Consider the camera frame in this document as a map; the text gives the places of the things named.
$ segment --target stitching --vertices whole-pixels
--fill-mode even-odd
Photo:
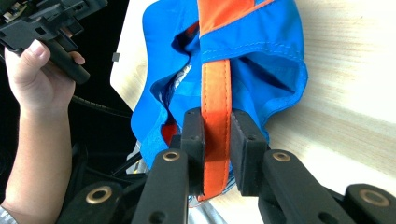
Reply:
[[[229,55],[240,54],[240,53],[243,53],[243,52],[245,52],[247,50],[251,50],[251,49],[261,49],[261,48],[255,47],[255,48],[249,48],[249,49],[240,50],[240,51],[233,52],[233,53],[220,54],[220,55],[204,58],[203,61],[208,61],[208,60],[211,60],[211,59],[217,59],[217,58],[224,57],[224,56],[229,56]],[[265,52],[269,52],[269,53],[277,53],[277,54],[281,54],[281,55],[284,55],[284,56],[288,56],[288,57],[290,57],[292,59],[295,59],[295,60],[298,60],[298,61],[301,60],[301,57],[296,57],[296,56],[293,56],[291,54],[285,53],[283,51],[275,51],[275,50],[269,50],[269,49],[265,49],[264,51]]]
[[[293,48],[291,46],[287,46],[287,45],[284,45],[284,44],[277,44],[277,43],[268,42],[268,41],[260,41],[260,42],[255,42],[255,43],[250,43],[250,44],[246,44],[246,45],[237,46],[237,47],[234,47],[234,48],[209,49],[209,50],[205,50],[202,54],[207,54],[207,53],[217,52],[217,51],[224,51],[224,50],[241,49],[243,47],[261,45],[261,44],[270,44],[270,45],[280,46],[280,47],[283,47],[285,49],[292,49],[296,53],[301,53],[299,50],[296,50],[295,48]]]
[[[207,75],[206,75],[206,63],[204,63],[204,90],[205,90],[205,99],[204,99],[204,104],[205,104],[205,108],[204,108],[204,111],[205,111],[205,120],[207,120],[207,82],[206,82],[206,79],[207,79]],[[205,183],[206,183],[206,180],[207,180],[207,164],[205,164],[205,168],[204,168],[204,183],[203,183],[203,185],[204,185],[204,195],[205,195]]]
[[[228,62],[228,60],[224,60],[224,82],[225,82],[225,112],[226,112],[226,116],[225,116],[225,124],[226,124],[226,127],[225,127],[225,148],[224,148],[224,157],[225,158],[227,158],[227,152],[228,152],[228,149],[229,149],[229,120],[227,119],[229,116],[228,116],[228,107],[229,107],[229,105],[228,105],[228,79],[227,79],[227,75],[228,75],[228,73],[227,73],[227,62]],[[223,168],[223,172],[224,172],[224,177],[223,177],[223,181],[222,181],[222,184],[221,184],[221,187],[223,187],[224,186],[224,184],[225,184],[225,180],[226,180],[226,178],[227,178],[227,171],[228,171],[228,167],[227,167],[227,161],[224,161],[224,168]]]

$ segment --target forearm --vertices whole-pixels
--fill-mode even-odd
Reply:
[[[70,178],[71,153],[67,109],[21,109],[18,152],[3,203],[20,223],[55,221]]]

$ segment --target finger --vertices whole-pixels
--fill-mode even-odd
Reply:
[[[16,83],[29,84],[35,80],[38,71],[49,59],[50,50],[41,42],[35,40],[21,57],[6,52],[8,75]]]
[[[85,58],[81,56],[81,54],[79,54],[76,51],[70,52],[69,53],[70,56],[72,56],[73,60],[75,61],[75,63],[82,65],[85,63]]]

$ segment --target human hand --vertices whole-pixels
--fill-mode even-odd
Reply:
[[[70,53],[77,64],[84,58]],[[76,83],[55,64],[49,62],[50,50],[35,40],[18,55],[5,50],[9,85],[21,106],[21,111],[48,115],[67,112]]]

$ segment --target black metal bracket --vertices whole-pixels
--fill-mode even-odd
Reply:
[[[322,187],[292,153],[270,149],[248,113],[233,111],[231,132],[236,185],[242,196],[259,197],[259,210],[266,224],[395,222],[394,196],[365,184],[349,186],[345,196]],[[114,188],[115,193],[103,204],[92,205],[87,197],[100,187],[90,186],[69,204],[61,220],[94,223],[94,219],[83,218],[89,218],[89,214],[101,216],[103,206],[108,206],[100,223],[187,223],[188,196],[202,193],[204,136],[200,108],[188,111],[183,134],[174,137],[171,149],[157,155],[143,191],[142,183],[123,193],[119,186],[100,183]]]

